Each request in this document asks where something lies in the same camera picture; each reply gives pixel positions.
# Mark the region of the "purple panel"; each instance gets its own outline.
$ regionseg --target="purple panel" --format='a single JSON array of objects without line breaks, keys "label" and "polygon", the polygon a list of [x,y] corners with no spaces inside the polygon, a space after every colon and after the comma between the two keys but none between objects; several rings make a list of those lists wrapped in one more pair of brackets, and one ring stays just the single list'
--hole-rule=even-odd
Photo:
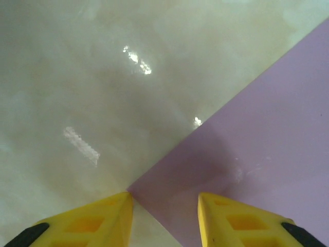
[{"label": "purple panel", "polygon": [[329,244],[329,20],[129,191],[186,247],[201,246],[201,191],[293,218]]}]

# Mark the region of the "pink sheet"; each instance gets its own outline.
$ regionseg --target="pink sheet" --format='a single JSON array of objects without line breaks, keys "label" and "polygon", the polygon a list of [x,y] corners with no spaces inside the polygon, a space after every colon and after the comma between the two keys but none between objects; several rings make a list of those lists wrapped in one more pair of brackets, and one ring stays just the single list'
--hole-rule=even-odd
[{"label": "pink sheet", "polygon": [[292,218],[329,245],[329,20],[129,191],[186,247],[201,246],[201,191]]}]

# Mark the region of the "yellow plastic part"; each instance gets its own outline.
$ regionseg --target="yellow plastic part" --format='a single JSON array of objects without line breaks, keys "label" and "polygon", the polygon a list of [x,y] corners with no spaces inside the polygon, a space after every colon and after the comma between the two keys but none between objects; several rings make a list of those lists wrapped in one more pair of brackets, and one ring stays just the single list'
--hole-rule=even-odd
[{"label": "yellow plastic part", "polygon": [[211,193],[201,193],[203,247],[302,247],[282,226],[293,220]]},{"label": "yellow plastic part", "polygon": [[133,198],[123,192],[41,220],[49,223],[31,247],[127,247],[133,219]]}]

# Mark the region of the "glossy floor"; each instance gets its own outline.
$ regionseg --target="glossy floor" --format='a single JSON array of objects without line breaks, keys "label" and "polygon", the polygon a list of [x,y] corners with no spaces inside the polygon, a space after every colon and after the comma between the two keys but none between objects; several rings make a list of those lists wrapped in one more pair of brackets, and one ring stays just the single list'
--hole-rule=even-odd
[{"label": "glossy floor", "polygon": [[[125,190],[329,13],[327,0],[1,1],[0,244]],[[136,206],[131,246],[179,246]]]}]

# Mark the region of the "rectangular hole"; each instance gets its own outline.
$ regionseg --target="rectangular hole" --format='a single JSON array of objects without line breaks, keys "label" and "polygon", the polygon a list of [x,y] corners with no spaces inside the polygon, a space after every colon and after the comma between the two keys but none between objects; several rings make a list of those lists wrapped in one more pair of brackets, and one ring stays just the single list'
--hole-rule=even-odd
[{"label": "rectangular hole", "polygon": [[88,241],[56,241],[51,247],[87,247]]},{"label": "rectangular hole", "polygon": [[85,217],[75,220],[68,228],[65,229],[67,233],[93,233],[103,223],[104,218],[101,217]]},{"label": "rectangular hole", "polygon": [[245,247],[286,247],[276,238],[245,238],[241,240]]},{"label": "rectangular hole", "polygon": [[229,215],[226,217],[234,230],[266,230],[267,225],[255,215]]}]

